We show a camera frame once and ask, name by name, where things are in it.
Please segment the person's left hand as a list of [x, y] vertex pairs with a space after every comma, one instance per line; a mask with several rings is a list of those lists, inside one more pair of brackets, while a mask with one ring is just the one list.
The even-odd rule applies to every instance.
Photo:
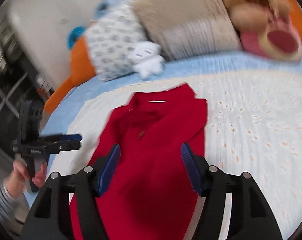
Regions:
[[31, 178], [27, 167], [20, 160], [13, 162], [13, 170], [5, 179], [5, 187], [13, 198], [19, 198], [26, 187], [26, 181], [32, 181], [36, 187], [43, 187], [46, 179], [47, 163], [43, 162], [40, 170]]

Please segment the striped sleeve forearm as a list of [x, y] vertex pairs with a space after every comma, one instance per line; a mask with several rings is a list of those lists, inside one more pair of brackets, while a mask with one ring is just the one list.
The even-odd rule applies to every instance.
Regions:
[[0, 223], [11, 221], [22, 200], [23, 191], [13, 197], [6, 186], [6, 181], [0, 183]]

